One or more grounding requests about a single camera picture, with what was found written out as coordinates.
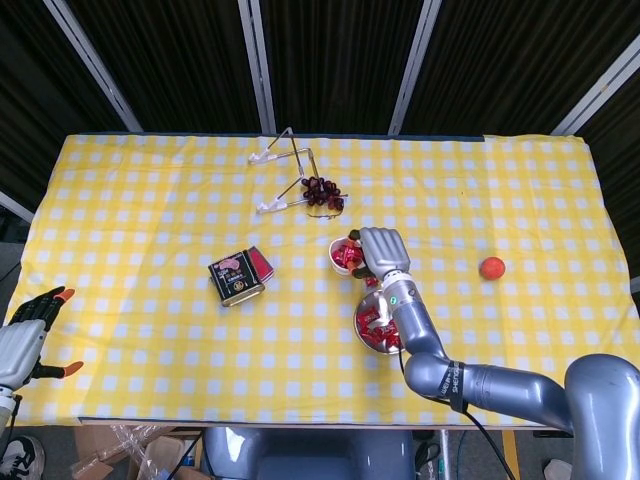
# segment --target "grapes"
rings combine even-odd
[[[344,198],[340,196],[340,189],[329,179],[323,177],[309,177],[302,179],[306,190],[302,196],[310,207],[327,205],[329,210],[344,210]]]

